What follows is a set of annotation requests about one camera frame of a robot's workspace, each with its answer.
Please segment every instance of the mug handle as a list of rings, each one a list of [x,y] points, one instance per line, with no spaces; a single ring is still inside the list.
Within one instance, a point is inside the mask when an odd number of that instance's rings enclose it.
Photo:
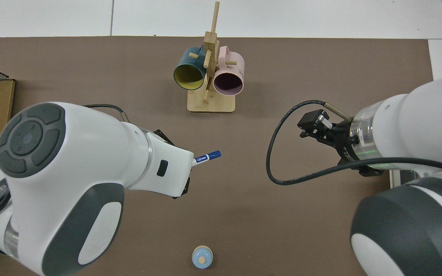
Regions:
[[[219,49],[218,66],[220,70],[227,70],[226,56],[229,54],[228,46],[222,46]]]

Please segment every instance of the wooden post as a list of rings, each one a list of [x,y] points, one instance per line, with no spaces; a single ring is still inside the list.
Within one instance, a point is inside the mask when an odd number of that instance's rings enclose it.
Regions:
[[[214,90],[213,78],[218,66],[219,40],[216,34],[218,21],[219,2],[214,5],[213,23],[211,31],[204,35],[204,53],[206,58],[203,67],[206,76],[202,87],[190,90],[187,94],[187,109],[190,112],[233,112],[235,110],[235,96],[221,95]]]

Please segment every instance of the small round container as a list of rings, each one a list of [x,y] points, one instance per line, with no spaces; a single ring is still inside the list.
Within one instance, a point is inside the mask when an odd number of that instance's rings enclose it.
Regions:
[[[197,246],[192,253],[192,262],[200,269],[209,267],[213,262],[213,251],[207,246]]]

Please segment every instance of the black cable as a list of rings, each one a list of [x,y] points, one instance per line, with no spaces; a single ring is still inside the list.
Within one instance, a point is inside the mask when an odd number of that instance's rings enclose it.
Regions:
[[[277,133],[279,132],[284,121],[286,121],[287,117],[289,117],[289,115],[291,115],[291,113],[293,113],[296,109],[303,107],[305,105],[316,104],[316,103],[319,105],[325,104],[325,102],[323,102],[323,101],[311,100],[311,101],[305,101],[305,102],[302,102],[298,105],[295,105],[295,107],[291,108],[286,113],[286,115],[284,115],[284,117],[281,119],[281,121],[279,122],[279,124],[275,128],[274,134],[272,134],[272,138],[269,143],[269,148],[267,150],[267,158],[266,158],[266,162],[265,162],[265,169],[267,171],[267,175],[272,182],[274,182],[278,185],[292,185],[292,184],[296,184],[296,183],[302,183],[302,182],[305,182],[305,181],[308,181],[308,180],[311,180],[311,179],[314,179],[314,178],[317,178],[320,176],[324,176],[324,175],[327,175],[330,173],[335,173],[336,171],[342,171],[347,168],[356,168],[359,166],[367,166],[367,165],[372,165],[372,164],[385,164],[385,163],[419,164],[419,165],[431,166],[431,167],[442,169],[442,162],[438,162],[438,161],[433,161],[433,160],[428,160],[428,159],[420,159],[420,158],[411,158],[411,157],[383,157],[383,158],[372,158],[372,159],[353,161],[353,162],[349,162],[349,163],[342,164],[339,166],[327,168],[322,171],[318,171],[317,173],[312,173],[312,174],[309,174],[309,175],[306,175],[306,176],[303,176],[300,178],[291,179],[291,180],[276,179],[270,171],[270,155],[272,153],[272,146],[274,145],[274,141],[275,141],[275,137],[277,136]]]
[[[120,107],[118,107],[117,105],[109,105],[107,103],[99,103],[96,105],[83,105],[84,107],[87,108],[113,108],[115,110],[118,110],[120,113],[124,113],[124,110],[122,110]]]

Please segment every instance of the pink mug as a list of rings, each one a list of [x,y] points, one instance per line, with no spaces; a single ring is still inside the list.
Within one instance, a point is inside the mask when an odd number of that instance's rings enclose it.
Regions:
[[[230,52],[228,46],[222,46],[213,78],[214,90],[226,96],[238,95],[243,90],[244,70],[243,57],[239,53]]]

